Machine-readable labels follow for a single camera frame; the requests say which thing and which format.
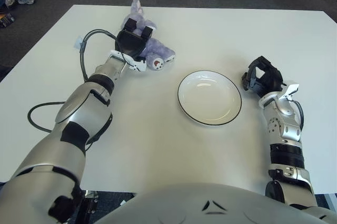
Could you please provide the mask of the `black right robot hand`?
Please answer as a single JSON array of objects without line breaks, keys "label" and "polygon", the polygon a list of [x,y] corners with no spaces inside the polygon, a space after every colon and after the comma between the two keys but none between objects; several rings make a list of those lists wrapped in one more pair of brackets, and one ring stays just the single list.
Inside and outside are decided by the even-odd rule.
[{"label": "black right robot hand", "polygon": [[252,91],[259,97],[270,92],[282,90],[283,77],[265,57],[255,59],[241,77],[242,87],[245,91]]}]

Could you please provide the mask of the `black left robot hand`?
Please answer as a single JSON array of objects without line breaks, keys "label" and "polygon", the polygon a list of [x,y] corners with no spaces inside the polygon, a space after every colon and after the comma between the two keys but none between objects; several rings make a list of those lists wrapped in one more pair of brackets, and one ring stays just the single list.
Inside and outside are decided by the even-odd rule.
[{"label": "black left robot hand", "polygon": [[116,37],[115,49],[127,54],[137,62],[145,61],[144,51],[152,33],[153,29],[151,27],[144,26],[143,29],[137,29],[137,21],[128,18]]}]

